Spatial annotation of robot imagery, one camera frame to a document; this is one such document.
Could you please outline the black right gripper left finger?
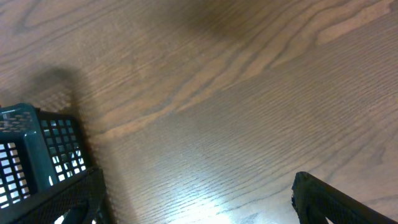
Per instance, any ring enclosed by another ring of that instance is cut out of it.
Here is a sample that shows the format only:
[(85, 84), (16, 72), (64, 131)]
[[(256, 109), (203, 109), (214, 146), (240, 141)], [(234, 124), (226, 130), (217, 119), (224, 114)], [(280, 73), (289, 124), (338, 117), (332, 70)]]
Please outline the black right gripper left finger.
[(106, 195), (103, 171), (90, 167), (1, 210), (1, 223), (91, 223)]

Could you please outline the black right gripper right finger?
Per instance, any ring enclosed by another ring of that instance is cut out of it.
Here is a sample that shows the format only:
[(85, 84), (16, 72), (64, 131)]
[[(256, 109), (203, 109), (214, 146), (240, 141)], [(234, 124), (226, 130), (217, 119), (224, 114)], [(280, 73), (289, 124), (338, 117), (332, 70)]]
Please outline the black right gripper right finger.
[(301, 224), (396, 222), (308, 172), (296, 173), (292, 191), (292, 206)]

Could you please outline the dark green plastic basket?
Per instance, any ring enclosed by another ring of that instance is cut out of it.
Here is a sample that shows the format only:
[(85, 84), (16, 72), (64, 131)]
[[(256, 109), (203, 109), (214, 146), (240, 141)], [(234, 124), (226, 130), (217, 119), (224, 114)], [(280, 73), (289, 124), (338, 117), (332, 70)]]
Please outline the dark green plastic basket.
[(1, 108), (1, 208), (93, 165), (76, 118), (27, 103)]

